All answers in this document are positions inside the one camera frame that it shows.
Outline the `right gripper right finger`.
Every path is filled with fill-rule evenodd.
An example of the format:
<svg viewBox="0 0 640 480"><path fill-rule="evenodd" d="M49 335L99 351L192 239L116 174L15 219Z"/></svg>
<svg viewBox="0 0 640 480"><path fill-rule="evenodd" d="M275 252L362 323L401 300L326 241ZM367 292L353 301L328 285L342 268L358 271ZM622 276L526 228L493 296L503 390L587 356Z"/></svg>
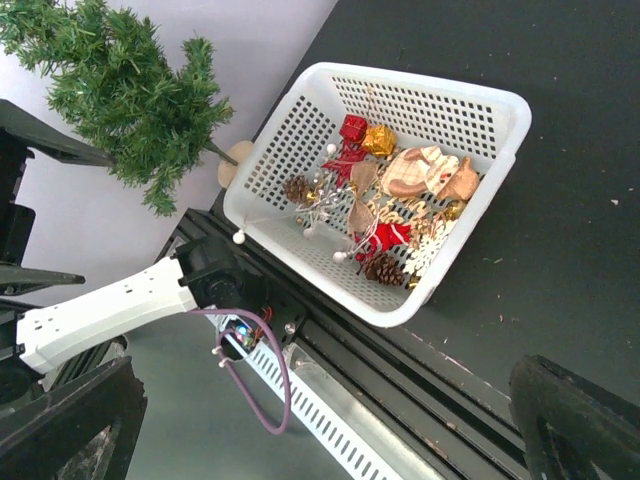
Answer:
<svg viewBox="0 0 640 480"><path fill-rule="evenodd" d="M510 411L533 479L639 477L639 407L539 355L510 375Z"/></svg>

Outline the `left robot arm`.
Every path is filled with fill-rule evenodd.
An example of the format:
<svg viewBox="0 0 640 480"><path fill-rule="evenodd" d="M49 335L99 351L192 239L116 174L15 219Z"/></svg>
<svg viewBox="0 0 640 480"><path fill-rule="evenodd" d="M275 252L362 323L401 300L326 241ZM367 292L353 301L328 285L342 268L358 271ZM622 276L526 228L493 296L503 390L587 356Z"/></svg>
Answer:
<svg viewBox="0 0 640 480"><path fill-rule="evenodd" d="M191 241L125 279L27 311L17 322L19 359L44 375L147 323L237 301L242 284L239 266L224 242Z"/></svg>

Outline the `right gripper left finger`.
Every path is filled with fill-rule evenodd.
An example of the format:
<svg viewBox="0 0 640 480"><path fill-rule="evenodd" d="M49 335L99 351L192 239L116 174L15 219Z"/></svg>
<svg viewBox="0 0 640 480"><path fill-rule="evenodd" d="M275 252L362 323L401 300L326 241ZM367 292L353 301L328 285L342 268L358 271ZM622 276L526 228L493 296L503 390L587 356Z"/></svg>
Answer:
<svg viewBox="0 0 640 480"><path fill-rule="evenodd" d="M129 356L1 419L3 479L124 479L147 408Z"/></svg>

